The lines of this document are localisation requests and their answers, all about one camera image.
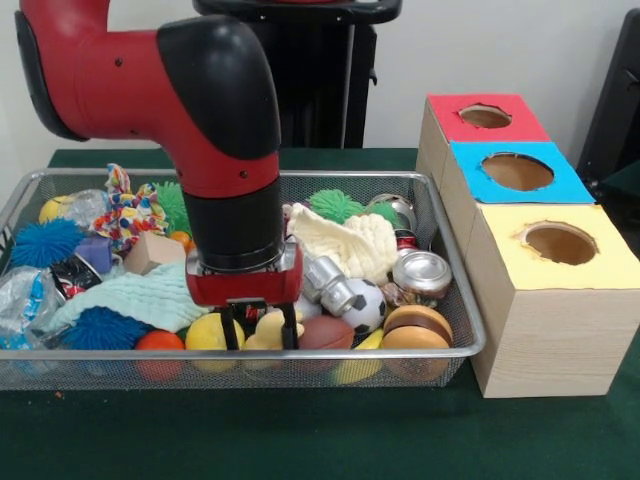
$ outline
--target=wire basket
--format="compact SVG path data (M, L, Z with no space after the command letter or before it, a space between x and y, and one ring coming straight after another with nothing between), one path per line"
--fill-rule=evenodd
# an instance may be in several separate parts
M134 189L147 182L177 181L173 170L128 173ZM26 176L0 214L0 270L6 269L14 232L36 222L46 201L79 190L104 188L105 180L103 169L48 169ZM338 188L363 204L382 193L402 195L414 204L419 246L445 258L453 272L451 288L438 305L452 326L453 348L273 352L0 350L0 390L444 387L464 359L484 347L485 332L434 183L429 177L410 172L282 172L285 202L304 201L325 188Z

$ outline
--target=toy hamburger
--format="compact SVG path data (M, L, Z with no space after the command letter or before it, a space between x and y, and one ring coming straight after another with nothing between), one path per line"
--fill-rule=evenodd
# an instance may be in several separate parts
M394 310L384 322L383 349L448 349L453 348L453 330L449 322L435 310L421 305L408 305ZM392 359L387 367L400 378L412 382L432 382L449 367L449 359Z

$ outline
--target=shape sorter box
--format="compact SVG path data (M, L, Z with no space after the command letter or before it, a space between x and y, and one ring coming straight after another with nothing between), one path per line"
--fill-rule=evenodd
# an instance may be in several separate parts
M573 167L551 142L451 144L440 194L463 255L478 203L592 204Z
M467 269L487 398L605 395L640 322L640 262L597 205L479 205Z
M416 171L440 189L451 142L548 142L522 97L511 94L428 95Z

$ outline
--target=white wall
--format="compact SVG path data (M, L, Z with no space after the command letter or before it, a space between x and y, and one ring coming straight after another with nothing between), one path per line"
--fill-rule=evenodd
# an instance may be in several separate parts
M370 94L366 146L416 146L426 92L517 92L576 161L622 19L635 4L405 0L401 17L378 27L380 83ZM77 144L47 132L22 74L13 26L17 5L18 0L0 1L0 113L8 124L0 115L3 165L9 159L22 171L40 168L57 148L149 147L142 142ZM157 27L194 14L190 0L113 0L110 24L118 30Z

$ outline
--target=white cloth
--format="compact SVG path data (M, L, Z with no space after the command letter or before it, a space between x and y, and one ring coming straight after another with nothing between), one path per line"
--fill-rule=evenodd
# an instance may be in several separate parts
M376 285L388 282L387 273L398 258L393 226L375 213L356 215L338 225L296 203L287 233L312 257L331 258L347 278L364 278Z

